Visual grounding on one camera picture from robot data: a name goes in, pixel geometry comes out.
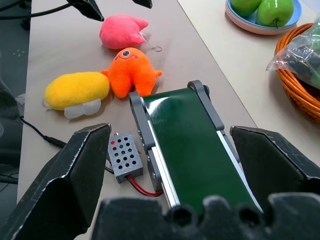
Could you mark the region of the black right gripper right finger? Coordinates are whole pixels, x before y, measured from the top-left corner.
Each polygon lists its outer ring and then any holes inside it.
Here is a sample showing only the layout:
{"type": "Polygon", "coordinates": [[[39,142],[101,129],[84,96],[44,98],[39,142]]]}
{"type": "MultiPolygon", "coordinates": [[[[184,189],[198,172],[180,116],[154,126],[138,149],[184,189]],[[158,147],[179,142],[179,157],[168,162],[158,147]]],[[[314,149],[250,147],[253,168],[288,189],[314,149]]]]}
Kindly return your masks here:
{"type": "Polygon", "coordinates": [[[281,134],[232,126],[230,135],[248,185],[259,203],[274,193],[320,195],[320,167],[281,134]]]}

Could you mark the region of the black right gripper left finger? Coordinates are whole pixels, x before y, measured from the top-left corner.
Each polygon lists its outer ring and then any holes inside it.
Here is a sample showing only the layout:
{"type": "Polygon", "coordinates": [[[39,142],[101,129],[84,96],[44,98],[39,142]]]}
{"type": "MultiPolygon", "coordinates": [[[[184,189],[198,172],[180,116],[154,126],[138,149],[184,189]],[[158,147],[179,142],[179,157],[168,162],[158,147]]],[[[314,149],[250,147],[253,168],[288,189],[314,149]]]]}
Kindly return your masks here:
{"type": "Polygon", "coordinates": [[[91,226],[111,125],[76,131],[39,172],[0,227],[0,240],[74,240],[91,226]]]}

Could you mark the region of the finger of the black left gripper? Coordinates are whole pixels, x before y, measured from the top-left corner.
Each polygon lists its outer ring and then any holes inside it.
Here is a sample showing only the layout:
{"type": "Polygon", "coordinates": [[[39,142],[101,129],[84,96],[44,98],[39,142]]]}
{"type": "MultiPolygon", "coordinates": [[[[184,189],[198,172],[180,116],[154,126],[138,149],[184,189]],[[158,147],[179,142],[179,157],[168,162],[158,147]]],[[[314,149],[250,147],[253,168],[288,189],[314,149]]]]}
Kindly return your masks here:
{"type": "Polygon", "coordinates": [[[105,20],[95,0],[66,0],[76,8],[83,16],[103,22],[105,20]]]}
{"type": "Polygon", "coordinates": [[[132,0],[135,4],[151,9],[153,7],[152,0],[132,0]]]}

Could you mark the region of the pink plush toy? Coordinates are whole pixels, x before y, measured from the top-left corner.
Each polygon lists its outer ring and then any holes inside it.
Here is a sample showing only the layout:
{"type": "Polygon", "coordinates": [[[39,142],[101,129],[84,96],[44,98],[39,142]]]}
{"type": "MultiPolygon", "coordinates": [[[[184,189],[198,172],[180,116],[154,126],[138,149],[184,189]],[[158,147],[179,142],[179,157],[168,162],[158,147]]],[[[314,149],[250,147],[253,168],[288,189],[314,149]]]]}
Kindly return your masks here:
{"type": "Polygon", "coordinates": [[[142,32],[148,25],[147,20],[133,15],[110,15],[101,25],[99,38],[102,45],[111,50],[136,48],[142,44],[147,44],[151,49],[160,52],[162,48],[151,45],[147,35],[142,32]]]}

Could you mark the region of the orange plush toy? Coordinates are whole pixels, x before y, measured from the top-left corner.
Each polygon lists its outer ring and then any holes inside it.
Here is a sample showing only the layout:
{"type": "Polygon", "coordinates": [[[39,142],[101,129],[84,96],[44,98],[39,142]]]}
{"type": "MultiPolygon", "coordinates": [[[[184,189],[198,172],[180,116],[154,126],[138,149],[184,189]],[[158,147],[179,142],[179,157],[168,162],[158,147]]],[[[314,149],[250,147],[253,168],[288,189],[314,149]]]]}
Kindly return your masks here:
{"type": "Polygon", "coordinates": [[[132,87],[141,97],[148,96],[163,72],[155,70],[147,56],[137,48],[121,50],[113,59],[108,69],[101,70],[120,99],[125,98],[132,87]]]}

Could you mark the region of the orange wicker basket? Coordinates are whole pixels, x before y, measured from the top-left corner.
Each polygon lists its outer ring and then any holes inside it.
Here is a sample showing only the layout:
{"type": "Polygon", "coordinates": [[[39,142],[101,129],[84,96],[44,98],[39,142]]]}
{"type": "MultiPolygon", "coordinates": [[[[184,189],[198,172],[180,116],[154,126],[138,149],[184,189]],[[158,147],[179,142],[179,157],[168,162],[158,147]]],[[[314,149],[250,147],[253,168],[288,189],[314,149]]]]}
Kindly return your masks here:
{"type": "MultiPolygon", "coordinates": [[[[313,24],[306,23],[286,33],[276,44],[274,53],[286,47],[296,36],[308,30],[313,24]]],[[[288,70],[277,70],[284,92],[292,105],[312,122],[320,125],[320,90],[301,83],[288,70]]]]}

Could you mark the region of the grey perforated controller box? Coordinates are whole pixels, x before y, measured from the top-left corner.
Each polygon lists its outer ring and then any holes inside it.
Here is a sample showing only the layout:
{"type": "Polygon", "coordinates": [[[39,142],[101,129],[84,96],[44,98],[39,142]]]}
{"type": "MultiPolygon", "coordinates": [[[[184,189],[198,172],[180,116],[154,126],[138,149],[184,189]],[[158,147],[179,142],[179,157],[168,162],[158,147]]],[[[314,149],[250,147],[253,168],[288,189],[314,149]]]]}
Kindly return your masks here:
{"type": "Polygon", "coordinates": [[[119,184],[127,176],[136,178],[143,175],[143,163],[131,132],[118,133],[109,138],[108,160],[119,184]]]}

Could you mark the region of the yellow plush toy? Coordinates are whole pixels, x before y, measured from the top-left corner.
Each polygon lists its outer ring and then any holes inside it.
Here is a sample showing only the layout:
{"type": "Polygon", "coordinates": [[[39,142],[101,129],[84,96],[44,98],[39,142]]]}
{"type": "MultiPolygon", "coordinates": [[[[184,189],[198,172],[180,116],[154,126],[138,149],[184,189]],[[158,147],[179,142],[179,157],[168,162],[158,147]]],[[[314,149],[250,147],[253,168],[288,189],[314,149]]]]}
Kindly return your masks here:
{"type": "Polygon", "coordinates": [[[68,73],[45,88],[42,105],[50,110],[63,111],[68,119],[75,119],[97,113],[109,91],[109,79],[100,72],[68,73]]]}

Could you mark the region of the pink plate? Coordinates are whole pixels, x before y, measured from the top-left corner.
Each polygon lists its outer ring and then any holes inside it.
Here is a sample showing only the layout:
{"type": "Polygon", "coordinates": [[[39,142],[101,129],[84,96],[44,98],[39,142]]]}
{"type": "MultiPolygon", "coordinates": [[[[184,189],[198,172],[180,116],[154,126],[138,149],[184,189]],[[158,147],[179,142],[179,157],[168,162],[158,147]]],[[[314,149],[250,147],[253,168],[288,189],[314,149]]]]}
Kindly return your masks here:
{"type": "Polygon", "coordinates": [[[290,19],[287,25],[281,27],[267,27],[261,26],[255,23],[256,17],[250,17],[250,20],[244,19],[239,16],[231,7],[230,1],[227,0],[225,2],[225,13],[227,17],[239,28],[254,33],[257,35],[264,35],[264,36],[275,36],[287,33],[293,30],[297,26],[297,21],[295,22],[294,16],[290,19]]]}

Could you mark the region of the green apple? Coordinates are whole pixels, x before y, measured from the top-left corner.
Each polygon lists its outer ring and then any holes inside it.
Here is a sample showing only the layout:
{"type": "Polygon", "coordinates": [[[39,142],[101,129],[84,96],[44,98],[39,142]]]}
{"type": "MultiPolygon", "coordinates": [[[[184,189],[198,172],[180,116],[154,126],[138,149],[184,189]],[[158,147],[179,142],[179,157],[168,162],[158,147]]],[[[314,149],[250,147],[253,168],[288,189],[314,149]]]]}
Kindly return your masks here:
{"type": "Polygon", "coordinates": [[[241,17],[248,17],[260,6],[262,0],[230,0],[232,9],[241,17]]]}
{"type": "Polygon", "coordinates": [[[256,12],[256,22],[266,27],[283,27],[293,13],[293,0],[262,0],[256,12]]]}

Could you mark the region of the clear plastic bag green contents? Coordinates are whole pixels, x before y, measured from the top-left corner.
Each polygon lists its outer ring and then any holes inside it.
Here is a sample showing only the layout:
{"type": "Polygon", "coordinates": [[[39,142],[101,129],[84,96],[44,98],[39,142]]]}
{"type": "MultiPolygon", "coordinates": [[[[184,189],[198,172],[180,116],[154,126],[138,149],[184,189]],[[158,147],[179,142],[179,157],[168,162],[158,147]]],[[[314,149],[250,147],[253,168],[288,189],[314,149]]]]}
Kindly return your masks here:
{"type": "Polygon", "coordinates": [[[276,53],[266,70],[290,71],[320,90],[320,18],[276,53]]]}

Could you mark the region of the blue plate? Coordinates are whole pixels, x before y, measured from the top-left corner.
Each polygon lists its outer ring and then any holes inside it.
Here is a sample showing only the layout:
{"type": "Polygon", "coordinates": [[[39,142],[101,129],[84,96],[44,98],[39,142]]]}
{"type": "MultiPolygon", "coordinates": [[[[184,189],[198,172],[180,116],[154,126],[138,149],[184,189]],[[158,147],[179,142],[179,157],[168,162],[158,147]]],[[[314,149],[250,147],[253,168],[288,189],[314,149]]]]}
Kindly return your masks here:
{"type": "MultiPolygon", "coordinates": [[[[292,17],[294,16],[294,22],[296,22],[296,21],[298,22],[298,20],[301,17],[301,14],[302,14],[302,7],[301,7],[299,0],[292,0],[292,1],[293,1],[293,5],[294,5],[294,13],[293,13],[292,17]]],[[[254,23],[257,24],[257,10],[253,14],[251,14],[250,16],[242,17],[242,18],[244,18],[246,20],[250,20],[251,17],[252,18],[256,17],[254,23]]]]}

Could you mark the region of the green conveyor belt grey frame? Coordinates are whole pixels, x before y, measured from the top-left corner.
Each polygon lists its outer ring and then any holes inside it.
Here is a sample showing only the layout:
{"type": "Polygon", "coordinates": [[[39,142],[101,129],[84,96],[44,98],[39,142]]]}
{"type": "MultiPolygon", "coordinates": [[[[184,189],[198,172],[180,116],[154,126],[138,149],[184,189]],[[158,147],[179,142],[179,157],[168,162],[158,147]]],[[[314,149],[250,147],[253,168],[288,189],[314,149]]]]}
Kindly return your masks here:
{"type": "Polygon", "coordinates": [[[206,85],[194,80],[146,97],[132,92],[129,101],[153,188],[170,207],[188,205],[199,213],[208,196],[232,207],[259,207],[206,85]]]}

